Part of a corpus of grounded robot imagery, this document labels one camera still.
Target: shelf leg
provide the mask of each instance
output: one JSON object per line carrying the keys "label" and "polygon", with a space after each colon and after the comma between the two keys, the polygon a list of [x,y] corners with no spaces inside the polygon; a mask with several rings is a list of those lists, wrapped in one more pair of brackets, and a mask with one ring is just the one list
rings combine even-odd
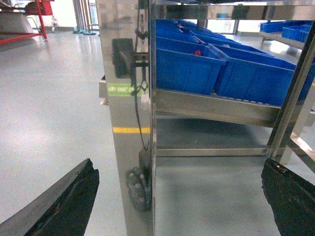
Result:
{"label": "shelf leg", "polygon": [[48,41],[47,31],[46,31],[46,28],[45,28],[45,25],[44,25],[43,16],[41,14],[39,0],[35,0],[35,3],[36,3],[37,11],[38,11],[38,17],[39,17],[40,25],[41,25],[41,34],[44,37],[45,42],[47,42]]}
{"label": "shelf leg", "polygon": [[288,158],[283,158],[283,148],[285,148],[290,141],[290,136],[294,130],[294,127],[301,127],[304,124],[298,122],[299,118],[306,120],[305,116],[308,116],[310,110],[302,109],[307,107],[307,100],[305,95],[300,95],[302,89],[304,94],[311,96],[312,89],[308,86],[308,80],[314,78],[308,78],[308,73],[313,64],[315,57],[315,22],[313,22],[309,37],[305,43],[299,62],[296,66],[292,82],[286,94],[286,98],[278,114],[274,129],[270,136],[268,145],[271,147],[270,157],[274,160],[285,163]]}

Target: metal shelf rail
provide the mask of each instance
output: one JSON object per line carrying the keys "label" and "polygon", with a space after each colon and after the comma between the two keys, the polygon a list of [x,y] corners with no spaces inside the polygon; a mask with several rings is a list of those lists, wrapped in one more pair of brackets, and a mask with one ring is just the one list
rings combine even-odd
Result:
{"label": "metal shelf rail", "polygon": [[304,48],[304,43],[296,41],[296,40],[292,40],[289,38],[283,38],[282,37],[282,32],[276,32],[276,33],[266,33],[266,32],[259,32],[259,34],[261,36],[263,36],[262,42],[264,42],[266,39],[269,40],[275,40],[281,43],[284,43],[286,45],[289,45],[291,47],[294,48],[298,48],[298,49],[303,49]]}
{"label": "metal shelf rail", "polygon": [[[52,15],[52,9],[50,2],[54,0],[33,0],[36,5],[36,9],[32,10],[31,12],[27,12],[24,7],[1,7],[0,6],[0,14],[1,13],[9,13],[9,14],[24,14],[24,15],[38,15],[40,25],[41,25],[41,32],[38,33],[22,33],[22,32],[0,32],[3,35],[18,35],[15,37],[7,38],[7,39],[0,39],[0,44],[16,42],[20,40],[24,40],[27,38],[32,38],[36,36],[43,36],[44,40],[47,41],[47,31],[43,21],[43,15]],[[14,12],[14,10],[23,10],[25,12]]]}

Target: blue storage crate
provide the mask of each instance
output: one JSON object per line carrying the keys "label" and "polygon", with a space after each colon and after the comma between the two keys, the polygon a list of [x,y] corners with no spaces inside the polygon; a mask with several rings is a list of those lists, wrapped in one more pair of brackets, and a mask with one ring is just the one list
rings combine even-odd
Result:
{"label": "blue storage crate", "polygon": [[167,30],[157,29],[157,37],[170,38],[191,43],[200,43],[196,38],[184,33],[176,33]]}
{"label": "blue storage crate", "polygon": [[282,105],[295,70],[293,63],[222,46],[216,48],[227,61],[215,86],[218,95]]}
{"label": "blue storage crate", "polygon": [[314,77],[315,77],[315,63],[314,63],[315,60],[313,60],[313,64],[311,65],[310,67],[310,71],[306,77],[306,80],[305,80],[305,83],[302,87],[302,90],[301,90],[301,93],[300,93],[300,96],[299,96],[299,101],[303,101],[306,99],[306,96],[308,94],[308,91],[310,89],[310,87],[312,86],[313,84],[313,80],[314,80]]}
{"label": "blue storage crate", "polygon": [[181,30],[184,32],[184,33],[190,33],[190,30],[195,32],[195,33],[210,33],[210,34],[217,34],[217,35],[221,35],[219,33],[213,33],[211,30],[209,29],[206,29],[206,28],[202,28],[202,29],[198,29],[197,26],[195,27],[182,27]]}
{"label": "blue storage crate", "polygon": [[214,37],[209,37],[209,36],[202,36],[202,35],[196,35],[195,36],[199,41],[204,42],[204,43],[211,43],[211,44],[218,44],[222,45],[225,43],[233,43],[233,44],[240,44],[239,42],[236,42],[232,39],[229,38],[214,38]]}
{"label": "blue storage crate", "polygon": [[211,94],[223,64],[207,46],[157,37],[158,88]]}
{"label": "blue storage crate", "polygon": [[309,32],[310,29],[311,26],[309,25],[284,27],[282,37],[303,42],[303,40],[306,40],[304,39],[305,32]]}
{"label": "blue storage crate", "polygon": [[301,37],[300,37],[300,41],[305,43],[307,40],[307,37],[309,36],[310,31],[303,31],[301,30]]}
{"label": "blue storage crate", "polygon": [[288,26],[300,26],[300,25],[312,25],[312,21],[286,21],[286,27]]}
{"label": "blue storage crate", "polygon": [[260,23],[260,31],[266,33],[281,32],[285,26],[285,21]]}
{"label": "blue storage crate", "polygon": [[197,39],[199,39],[201,43],[210,43],[213,45],[219,45],[219,46],[229,47],[229,48],[238,49],[238,50],[245,50],[245,51],[250,51],[253,53],[260,53],[266,56],[274,57],[274,55],[272,54],[269,54],[257,48],[243,45],[237,42],[229,42],[229,41],[224,41],[224,40],[219,40],[219,39],[210,39],[210,38],[202,37],[202,36],[197,37]]}
{"label": "blue storage crate", "polygon": [[157,24],[157,30],[168,30],[171,32],[183,33],[183,31],[178,27],[168,26],[165,24]]}
{"label": "blue storage crate", "polygon": [[190,21],[185,21],[185,20],[177,20],[177,22],[182,25],[182,26],[191,26],[191,27],[197,27],[197,24],[190,22]]}
{"label": "blue storage crate", "polygon": [[197,29],[191,29],[189,31],[183,29],[184,33],[188,33],[190,35],[195,35],[195,36],[204,36],[204,37],[212,37],[212,38],[219,38],[219,39],[225,39],[226,37],[222,34],[219,33],[212,33],[212,32],[204,32],[201,30],[197,30]]}

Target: stainless steel shelf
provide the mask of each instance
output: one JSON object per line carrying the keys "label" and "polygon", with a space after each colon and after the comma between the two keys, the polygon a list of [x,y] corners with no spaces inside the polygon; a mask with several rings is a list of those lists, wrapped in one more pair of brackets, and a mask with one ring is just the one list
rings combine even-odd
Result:
{"label": "stainless steel shelf", "polygon": [[283,38],[281,32],[276,32],[276,33],[259,32],[259,34],[261,36],[263,36],[264,38],[275,40],[275,41],[284,43],[286,45],[289,45],[289,46],[292,46],[292,47],[298,48],[298,49],[303,49],[304,45],[305,45],[304,43],[296,41],[296,40],[292,40],[289,38]]}
{"label": "stainless steel shelf", "polygon": [[314,5],[154,5],[153,7],[157,19],[315,20]]}
{"label": "stainless steel shelf", "polygon": [[157,111],[171,115],[273,127],[280,107],[220,96],[157,89]]}
{"label": "stainless steel shelf", "polygon": [[193,157],[193,156],[265,156],[268,154],[268,147],[157,147],[158,157]]}

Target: black cable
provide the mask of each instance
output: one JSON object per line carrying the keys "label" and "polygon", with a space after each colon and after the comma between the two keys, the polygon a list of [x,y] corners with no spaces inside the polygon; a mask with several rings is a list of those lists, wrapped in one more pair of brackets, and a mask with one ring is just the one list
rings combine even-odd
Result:
{"label": "black cable", "polygon": [[134,108],[136,110],[136,116],[137,116],[137,122],[138,122],[139,131],[140,131],[140,137],[141,137],[142,146],[143,146],[143,149],[145,151],[147,151],[148,148],[149,148],[149,142],[148,142],[148,145],[146,147],[145,144],[144,144],[144,140],[143,140],[141,123],[140,123],[140,116],[139,116],[139,109],[138,109],[138,96],[137,95],[138,95],[139,91],[137,91],[137,85],[134,85],[134,92],[135,92],[134,93]]}

